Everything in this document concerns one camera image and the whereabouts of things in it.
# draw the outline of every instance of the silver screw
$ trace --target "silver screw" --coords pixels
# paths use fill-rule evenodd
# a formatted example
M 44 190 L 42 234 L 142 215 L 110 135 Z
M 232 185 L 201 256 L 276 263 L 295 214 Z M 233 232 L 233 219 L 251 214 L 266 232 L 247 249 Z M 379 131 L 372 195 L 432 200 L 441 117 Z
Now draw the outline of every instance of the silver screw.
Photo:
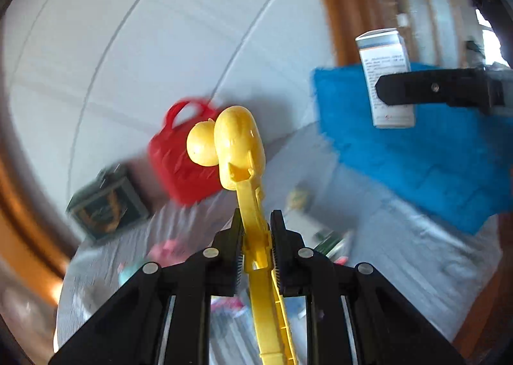
M 314 252 L 310 248 L 301 248 L 298 251 L 298 255 L 301 258 L 311 258 L 312 256 L 314 256 Z
M 203 256 L 205 258 L 215 258 L 215 257 L 217 257 L 217 255 L 219 255 L 219 250 L 212 246 L 203 251 Z
M 143 273 L 145 274 L 155 274 L 158 271 L 158 264 L 154 262 L 148 262 L 143 266 Z
M 374 268 L 371 264 L 364 262 L 358 265 L 358 271 L 360 271 L 362 274 L 369 275 L 373 273 Z

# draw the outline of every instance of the bright window light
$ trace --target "bright window light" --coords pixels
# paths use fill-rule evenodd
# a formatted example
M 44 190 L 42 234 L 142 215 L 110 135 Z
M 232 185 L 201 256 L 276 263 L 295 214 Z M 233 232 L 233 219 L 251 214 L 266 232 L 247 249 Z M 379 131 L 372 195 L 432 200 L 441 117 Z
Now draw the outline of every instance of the bright window light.
M 498 63 L 508 65 L 501 55 L 501 43 L 493 31 L 483 30 L 484 56 L 486 64 Z
M 484 16 L 481 15 L 481 12 L 479 12 L 478 9 L 475 10 L 475 14 L 478 16 L 478 23 L 487 26 L 488 28 L 492 27 L 492 25 L 486 19 L 484 19 Z

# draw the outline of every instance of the blue fabric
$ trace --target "blue fabric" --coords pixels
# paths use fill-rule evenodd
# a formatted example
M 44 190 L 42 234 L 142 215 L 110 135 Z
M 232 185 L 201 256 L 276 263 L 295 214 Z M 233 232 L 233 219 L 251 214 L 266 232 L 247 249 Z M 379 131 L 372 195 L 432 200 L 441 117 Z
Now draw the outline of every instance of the blue fabric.
M 416 106 L 414 128 L 377 129 L 361 65 L 316 69 L 313 79 L 321 131 L 341 162 L 471 234 L 511 210 L 512 118 L 425 104 Z

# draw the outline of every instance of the yellow snowball clip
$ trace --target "yellow snowball clip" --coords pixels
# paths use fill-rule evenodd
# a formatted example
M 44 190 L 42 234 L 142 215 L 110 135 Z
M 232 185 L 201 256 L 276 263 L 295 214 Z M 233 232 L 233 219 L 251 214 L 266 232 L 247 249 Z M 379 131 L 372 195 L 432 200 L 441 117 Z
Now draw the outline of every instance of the yellow snowball clip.
M 271 233 L 262 214 L 265 153 L 253 115 L 242 106 L 232 106 L 215 122 L 209 119 L 196 124 L 187 137 L 187 152 L 196 164 L 219 164 L 221 184 L 237 192 L 245 232 L 244 271 L 249 277 L 263 364 L 296 365 L 285 304 L 273 270 Z

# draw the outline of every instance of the red handbag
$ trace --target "red handbag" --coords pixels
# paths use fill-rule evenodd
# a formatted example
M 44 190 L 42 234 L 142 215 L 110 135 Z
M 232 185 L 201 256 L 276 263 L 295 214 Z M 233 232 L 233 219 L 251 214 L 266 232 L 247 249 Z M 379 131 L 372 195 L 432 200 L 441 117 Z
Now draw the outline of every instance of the red handbag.
M 199 113 L 173 127 L 178 113 L 189 104 L 197 106 Z M 194 125 L 209 118 L 216 120 L 220 113 L 204 99 L 176 102 L 167 112 L 164 127 L 148 145 L 148 156 L 161 184 L 169 197 L 182 206 L 192 206 L 222 189 L 219 167 L 198 165 L 187 153 L 187 135 Z

